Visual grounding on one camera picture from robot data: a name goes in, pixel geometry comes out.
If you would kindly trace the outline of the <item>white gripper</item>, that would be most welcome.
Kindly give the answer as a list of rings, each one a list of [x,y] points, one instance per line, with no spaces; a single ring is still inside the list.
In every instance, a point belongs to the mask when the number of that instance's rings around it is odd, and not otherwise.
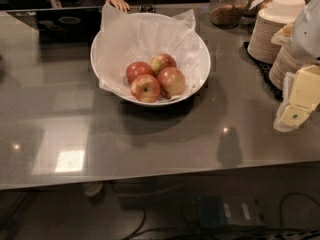
[[[320,63],[320,0],[310,0],[295,20],[271,38],[275,45],[290,42],[293,56],[304,63]],[[273,127],[280,132],[298,129],[320,104],[320,66],[308,65],[283,81],[283,101]]]

